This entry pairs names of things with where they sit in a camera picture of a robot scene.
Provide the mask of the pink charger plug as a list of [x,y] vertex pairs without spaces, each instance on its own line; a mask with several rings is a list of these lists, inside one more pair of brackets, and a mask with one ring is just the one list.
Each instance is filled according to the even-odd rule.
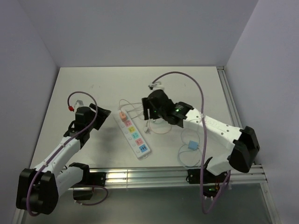
[[119,116],[122,122],[125,122],[127,120],[125,112],[120,111]]

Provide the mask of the white multicolour power strip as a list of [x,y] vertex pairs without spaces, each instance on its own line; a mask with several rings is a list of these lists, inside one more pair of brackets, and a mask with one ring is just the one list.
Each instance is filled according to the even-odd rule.
[[136,158],[139,160],[147,158],[152,152],[150,147],[148,146],[137,126],[134,124],[133,120],[125,110],[123,110],[122,112],[125,112],[127,120],[125,122],[121,121],[119,116],[120,111],[121,110],[113,113],[113,118],[116,124],[123,133]]

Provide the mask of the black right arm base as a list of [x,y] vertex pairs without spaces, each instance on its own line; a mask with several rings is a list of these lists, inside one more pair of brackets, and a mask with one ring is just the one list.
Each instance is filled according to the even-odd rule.
[[[213,186],[204,186],[203,195],[206,197],[215,197],[220,190],[220,184],[224,181],[229,182],[230,176],[228,172],[223,172],[220,175],[213,175],[208,171],[203,172],[203,184],[213,184]],[[200,184],[200,168],[199,169],[188,169],[186,181],[189,184]]]

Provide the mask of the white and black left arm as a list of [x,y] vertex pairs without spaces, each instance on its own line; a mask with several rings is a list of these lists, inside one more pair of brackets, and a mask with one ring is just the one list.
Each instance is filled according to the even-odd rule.
[[34,168],[25,168],[19,176],[16,207],[32,216],[50,214],[60,196],[71,187],[105,187],[106,174],[92,175],[87,164],[72,163],[70,158],[83,148],[90,132],[99,130],[110,110],[90,104],[79,107],[56,149]]

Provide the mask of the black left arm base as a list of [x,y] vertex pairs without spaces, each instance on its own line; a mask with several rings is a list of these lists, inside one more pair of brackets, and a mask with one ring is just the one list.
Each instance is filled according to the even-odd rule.
[[[105,183],[106,172],[89,173],[86,179],[74,185],[75,189],[72,192],[72,196],[75,203],[83,206],[94,206],[104,202],[109,195],[108,189],[105,187]],[[87,201],[90,201],[94,196],[96,189],[103,190],[104,197],[98,202],[87,203]]]

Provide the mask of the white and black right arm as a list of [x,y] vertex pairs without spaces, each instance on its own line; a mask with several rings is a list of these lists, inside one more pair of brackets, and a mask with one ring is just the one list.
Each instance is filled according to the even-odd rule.
[[207,138],[215,138],[223,147],[218,156],[208,159],[202,170],[203,179],[214,181],[225,171],[235,169],[248,173],[260,150],[255,130],[224,124],[185,102],[173,103],[163,90],[155,90],[142,98],[143,115],[146,120],[163,119],[170,125],[191,129]]

